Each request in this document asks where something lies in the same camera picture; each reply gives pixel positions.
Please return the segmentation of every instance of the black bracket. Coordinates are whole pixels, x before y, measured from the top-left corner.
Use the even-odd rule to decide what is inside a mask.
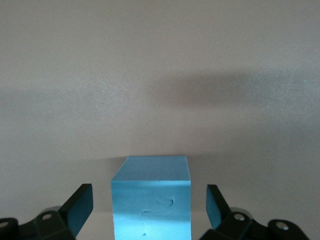
[[[212,229],[200,240],[309,240],[294,223],[274,219],[259,224],[243,212],[232,211],[216,185],[208,185],[206,212]]]
[[[1,218],[0,240],[75,240],[93,207],[92,185],[82,184],[58,211],[42,212],[22,225]]]

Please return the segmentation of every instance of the cube front face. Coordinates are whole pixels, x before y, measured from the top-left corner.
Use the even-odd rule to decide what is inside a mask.
[[[134,180],[128,172],[121,172],[132,170],[126,164],[136,165],[139,173],[132,174]],[[111,191],[115,240],[191,239],[191,181],[186,157],[128,157],[112,179]]]

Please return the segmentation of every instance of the blue foam block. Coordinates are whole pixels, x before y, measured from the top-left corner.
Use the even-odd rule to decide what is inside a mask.
[[[115,240],[190,240],[185,156],[130,156],[111,181]]]

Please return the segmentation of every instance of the bolt hole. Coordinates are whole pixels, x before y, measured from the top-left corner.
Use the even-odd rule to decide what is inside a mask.
[[[8,224],[9,223],[7,221],[1,222],[0,223],[0,229],[6,227]]]
[[[46,215],[43,215],[43,216],[42,216],[42,220],[47,220],[47,219],[49,219],[49,218],[51,218],[51,217],[52,217],[51,214],[46,214]]]
[[[276,226],[277,226],[278,228],[280,228],[281,230],[289,230],[288,225],[285,224],[285,223],[282,222],[282,221],[278,221],[278,222],[276,223]]]
[[[245,217],[240,213],[236,213],[234,215],[234,218],[237,219],[238,221],[244,221],[245,220]]]

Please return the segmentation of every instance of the white surface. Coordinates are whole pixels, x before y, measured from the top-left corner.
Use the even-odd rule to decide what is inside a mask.
[[[0,1],[0,216],[21,222],[129,155],[187,155],[262,224],[320,238],[320,2]]]

